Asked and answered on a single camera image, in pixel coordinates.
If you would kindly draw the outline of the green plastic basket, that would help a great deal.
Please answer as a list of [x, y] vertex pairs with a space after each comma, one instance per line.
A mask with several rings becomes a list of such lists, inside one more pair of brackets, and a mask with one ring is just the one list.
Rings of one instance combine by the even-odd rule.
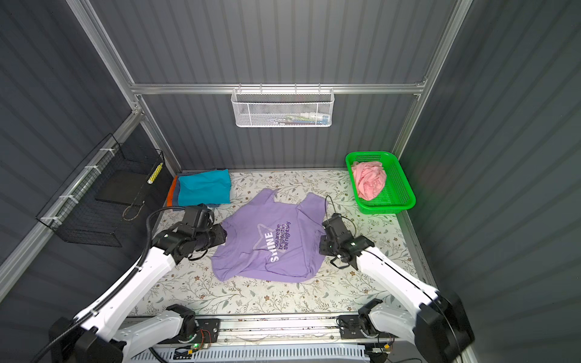
[[[350, 174], [355, 201], [361, 213], [366, 215], [397, 214], [410, 210], [416, 203], [412, 188], [399, 164], [397, 157], [385, 151], [357, 151], [349, 153], [346, 166]], [[380, 169], [386, 174], [384, 187], [378, 196], [367, 201], [359, 196], [356, 185], [354, 164], [379, 163]]]

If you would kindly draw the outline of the purple t-shirt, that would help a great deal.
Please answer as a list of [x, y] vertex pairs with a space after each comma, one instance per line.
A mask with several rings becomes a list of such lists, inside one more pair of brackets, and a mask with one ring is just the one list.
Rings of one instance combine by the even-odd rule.
[[275, 201], [277, 191], [263, 189], [221, 223], [225, 243], [211, 257], [220, 281], [234, 277], [284, 283], [314, 278], [325, 257], [325, 199], [309, 193], [299, 204]]

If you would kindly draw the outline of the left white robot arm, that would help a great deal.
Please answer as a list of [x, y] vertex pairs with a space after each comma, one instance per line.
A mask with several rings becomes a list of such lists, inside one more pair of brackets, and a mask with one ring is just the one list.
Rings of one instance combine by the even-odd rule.
[[122, 328], [136, 304], [183, 260], [194, 262], [225, 243], [227, 234], [215, 222], [213, 210], [204, 204], [184, 208], [182, 220], [158, 234], [152, 222], [156, 210], [145, 219], [146, 241], [136, 263], [105, 293], [73, 319], [58, 319], [49, 330], [49, 342], [34, 357], [52, 362], [127, 362], [145, 350], [163, 361], [154, 346], [176, 339], [201, 348], [211, 343], [190, 308], [173, 304], [153, 318]]

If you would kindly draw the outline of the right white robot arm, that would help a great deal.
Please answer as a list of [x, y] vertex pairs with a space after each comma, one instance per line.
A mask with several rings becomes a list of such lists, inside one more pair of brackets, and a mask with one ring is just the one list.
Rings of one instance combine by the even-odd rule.
[[415, 345], [427, 362], [454, 362], [475, 341], [461, 300], [410, 275], [365, 236], [354, 236], [335, 213], [323, 222], [319, 252], [340, 261], [381, 285], [402, 306], [393, 309], [381, 299], [366, 303], [354, 316], [337, 319], [340, 328], [369, 338], [398, 337]]

